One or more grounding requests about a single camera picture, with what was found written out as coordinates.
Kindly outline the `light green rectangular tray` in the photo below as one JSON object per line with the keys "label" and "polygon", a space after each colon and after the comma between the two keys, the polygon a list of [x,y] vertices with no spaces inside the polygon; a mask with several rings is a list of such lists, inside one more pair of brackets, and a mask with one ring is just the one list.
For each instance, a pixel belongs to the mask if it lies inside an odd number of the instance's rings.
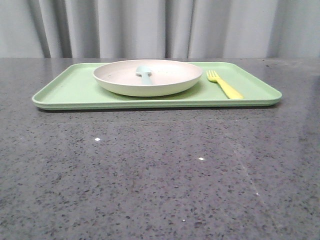
{"label": "light green rectangular tray", "polygon": [[243,95],[229,99],[218,84],[204,75],[190,89],[167,96],[133,97],[103,89],[93,72],[102,63],[78,63],[38,91],[32,101],[43,110],[103,110],[198,107],[260,107],[278,103],[282,94],[254,75],[228,62],[195,62],[205,72],[215,70],[222,79]]}

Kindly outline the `cream round plate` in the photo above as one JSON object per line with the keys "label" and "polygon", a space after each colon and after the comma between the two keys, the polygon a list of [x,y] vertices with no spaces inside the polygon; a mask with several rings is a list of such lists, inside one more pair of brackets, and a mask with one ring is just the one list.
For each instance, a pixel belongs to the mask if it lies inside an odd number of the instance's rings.
{"label": "cream round plate", "polygon": [[[143,85],[136,75],[138,66],[151,69],[152,85]],[[93,76],[104,89],[125,96],[158,97],[183,92],[201,78],[202,68],[187,62],[161,59],[136,59],[108,63],[96,68]]]}

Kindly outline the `grey pleated curtain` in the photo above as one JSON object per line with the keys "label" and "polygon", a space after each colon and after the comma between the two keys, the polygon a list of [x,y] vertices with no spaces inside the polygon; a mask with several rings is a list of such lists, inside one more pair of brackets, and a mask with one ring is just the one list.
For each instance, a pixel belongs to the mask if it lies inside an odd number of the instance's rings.
{"label": "grey pleated curtain", "polygon": [[3,58],[320,55],[317,0],[3,0]]}

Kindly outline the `yellow plastic fork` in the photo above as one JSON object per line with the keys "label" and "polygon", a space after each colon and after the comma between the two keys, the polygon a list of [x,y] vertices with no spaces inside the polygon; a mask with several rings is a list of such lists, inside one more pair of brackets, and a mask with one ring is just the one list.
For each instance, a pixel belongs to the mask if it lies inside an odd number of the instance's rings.
{"label": "yellow plastic fork", "polygon": [[223,80],[215,70],[208,70],[206,76],[210,82],[217,83],[229,99],[244,99],[244,96]]}

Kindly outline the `light blue plastic spoon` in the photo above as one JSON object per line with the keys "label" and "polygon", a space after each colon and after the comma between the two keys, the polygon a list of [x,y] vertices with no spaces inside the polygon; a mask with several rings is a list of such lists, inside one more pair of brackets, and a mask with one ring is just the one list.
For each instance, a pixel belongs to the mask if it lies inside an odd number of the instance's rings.
{"label": "light blue plastic spoon", "polygon": [[143,85],[152,85],[153,82],[150,79],[152,71],[146,65],[140,65],[136,68],[136,75],[141,77],[141,83]]}

